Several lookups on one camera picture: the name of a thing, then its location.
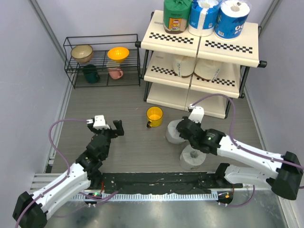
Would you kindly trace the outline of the grey roll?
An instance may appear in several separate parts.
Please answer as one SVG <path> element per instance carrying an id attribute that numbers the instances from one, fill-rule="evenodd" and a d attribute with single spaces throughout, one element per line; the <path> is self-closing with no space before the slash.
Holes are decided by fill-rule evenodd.
<path id="1" fill-rule="evenodd" d="M 186 140 L 180 137 L 180 133 L 177 131 L 176 127 L 179 122 L 181 122 L 181 119 L 173 120 L 169 122 L 166 130 L 166 139 L 168 142 L 172 144 L 181 144 L 184 143 Z"/>
<path id="2" fill-rule="evenodd" d="M 206 154 L 187 145 L 180 154 L 180 166 L 187 171 L 198 169 L 206 159 Z"/>

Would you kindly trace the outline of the grey roll front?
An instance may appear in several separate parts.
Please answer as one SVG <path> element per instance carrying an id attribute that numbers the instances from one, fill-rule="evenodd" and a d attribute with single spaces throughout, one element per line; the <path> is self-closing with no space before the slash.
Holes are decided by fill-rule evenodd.
<path id="1" fill-rule="evenodd" d="M 187 171 L 198 169 L 206 159 L 206 154 L 187 145 L 180 154 L 180 166 Z"/>

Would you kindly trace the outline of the cream roll front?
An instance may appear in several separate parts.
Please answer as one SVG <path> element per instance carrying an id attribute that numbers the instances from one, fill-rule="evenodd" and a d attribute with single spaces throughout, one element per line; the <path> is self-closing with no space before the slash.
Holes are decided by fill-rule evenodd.
<path id="1" fill-rule="evenodd" d="M 221 66 L 222 62 L 198 58 L 194 74 L 202 79 L 213 80 L 218 76 Z"/>

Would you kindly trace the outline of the cream roll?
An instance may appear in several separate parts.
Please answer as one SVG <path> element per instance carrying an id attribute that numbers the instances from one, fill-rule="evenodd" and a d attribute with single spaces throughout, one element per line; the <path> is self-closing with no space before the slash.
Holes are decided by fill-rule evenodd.
<path id="1" fill-rule="evenodd" d="M 221 66 L 222 62 L 198 58 L 194 74 L 202 79 L 213 80 L 218 76 Z"/>
<path id="2" fill-rule="evenodd" d="M 181 78 L 190 77 L 195 69 L 196 58 L 174 55 L 172 57 L 172 68 L 176 76 Z"/>

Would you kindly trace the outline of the white roll blue base wrap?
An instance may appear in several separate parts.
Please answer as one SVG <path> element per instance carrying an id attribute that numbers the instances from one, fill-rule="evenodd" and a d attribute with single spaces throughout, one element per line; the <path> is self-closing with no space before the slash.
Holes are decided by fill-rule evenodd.
<path id="1" fill-rule="evenodd" d="M 251 7 L 245 0 L 224 0 L 219 8 L 214 27 L 215 34 L 222 39 L 237 38 L 244 27 Z"/>

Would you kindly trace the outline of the blue striped plastic-wrapped roll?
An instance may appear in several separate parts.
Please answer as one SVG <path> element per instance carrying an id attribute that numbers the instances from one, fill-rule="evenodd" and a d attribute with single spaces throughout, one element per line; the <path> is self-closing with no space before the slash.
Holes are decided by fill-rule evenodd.
<path id="1" fill-rule="evenodd" d="M 193 0 L 188 31 L 198 37 L 212 34 L 219 13 L 221 0 Z"/>

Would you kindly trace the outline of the green paper towel roll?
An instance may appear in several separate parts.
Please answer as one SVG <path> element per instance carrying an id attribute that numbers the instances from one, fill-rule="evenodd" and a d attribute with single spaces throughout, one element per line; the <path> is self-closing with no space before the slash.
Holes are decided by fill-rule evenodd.
<path id="1" fill-rule="evenodd" d="M 163 3 L 163 27 L 167 33 L 180 34 L 188 26 L 192 1 L 165 0 Z"/>

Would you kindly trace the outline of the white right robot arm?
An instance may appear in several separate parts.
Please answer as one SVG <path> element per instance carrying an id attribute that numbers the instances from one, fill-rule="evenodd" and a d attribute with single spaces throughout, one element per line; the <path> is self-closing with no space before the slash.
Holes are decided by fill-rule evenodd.
<path id="1" fill-rule="evenodd" d="M 287 200 L 297 198 L 304 171 L 296 154 L 286 152 L 282 155 L 248 146 L 221 131 L 203 130 L 199 123 L 187 117 L 177 124 L 176 130 L 193 149 L 246 164 L 245 168 L 233 165 L 218 167 L 219 173 L 214 176 L 217 186 L 250 184 L 269 188 Z"/>

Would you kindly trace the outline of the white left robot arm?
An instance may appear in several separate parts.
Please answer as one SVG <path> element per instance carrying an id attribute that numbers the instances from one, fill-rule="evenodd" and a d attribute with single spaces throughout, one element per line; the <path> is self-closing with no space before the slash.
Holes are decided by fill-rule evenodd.
<path id="1" fill-rule="evenodd" d="M 87 188 L 97 189 L 101 184 L 100 167 L 107 159 L 111 140 L 124 135 L 121 120 L 114 120 L 115 129 L 103 115 L 84 121 L 94 136 L 72 165 L 45 187 L 20 194 L 12 217 L 17 228 L 43 228 L 53 214 L 72 196 L 82 194 Z"/>

